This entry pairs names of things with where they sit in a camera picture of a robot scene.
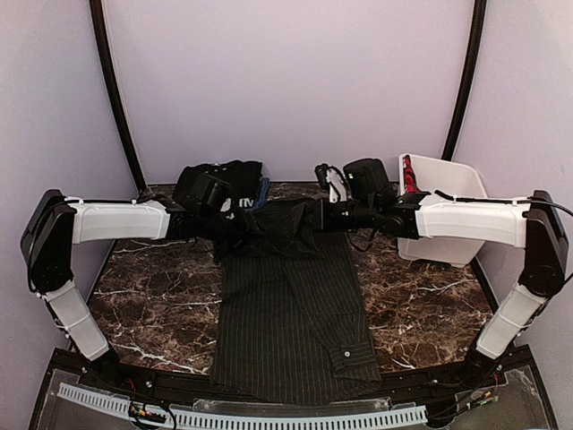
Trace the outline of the black pinstriped long sleeve shirt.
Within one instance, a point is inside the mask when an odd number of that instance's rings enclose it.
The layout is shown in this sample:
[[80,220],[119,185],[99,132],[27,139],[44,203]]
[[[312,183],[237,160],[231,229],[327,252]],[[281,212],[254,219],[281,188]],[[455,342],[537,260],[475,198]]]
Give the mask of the black pinstriped long sleeve shirt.
[[316,228],[318,207],[310,198],[268,202],[249,215],[253,233],[216,241],[224,273],[213,384],[303,406],[379,388],[346,238]]

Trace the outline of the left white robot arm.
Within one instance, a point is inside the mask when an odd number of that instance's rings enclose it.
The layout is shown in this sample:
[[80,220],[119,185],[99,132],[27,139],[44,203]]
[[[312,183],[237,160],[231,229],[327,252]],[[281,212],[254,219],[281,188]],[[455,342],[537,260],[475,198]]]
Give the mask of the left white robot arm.
[[91,200],[50,189],[41,197],[21,236],[32,294],[42,299],[56,327],[68,336],[92,377],[108,391],[126,383],[125,369],[99,328],[73,272],[77,246],[120,239],[186,240],[205,238],[236,247],[257,230],[252,214],[234,207],[222,211],[185,208],[165,196],[137,200]]

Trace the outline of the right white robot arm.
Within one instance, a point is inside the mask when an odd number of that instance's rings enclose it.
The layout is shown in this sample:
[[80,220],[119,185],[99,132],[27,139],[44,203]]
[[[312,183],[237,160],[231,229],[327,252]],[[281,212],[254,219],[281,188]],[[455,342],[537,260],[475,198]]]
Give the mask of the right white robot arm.
[[490,360],[501,357],[569,282],[569,240],[559,217],[562,209],[541,190],[513,199],[457,197],[435,191],[404,193],[385,202],[320,199],[316,219],[324,231],[372,228],[398,238],[467,239],[524,250],[524,267],[516,283],[476,338],[478,354],[458,367],[458,382],[474,389],[490,376]]

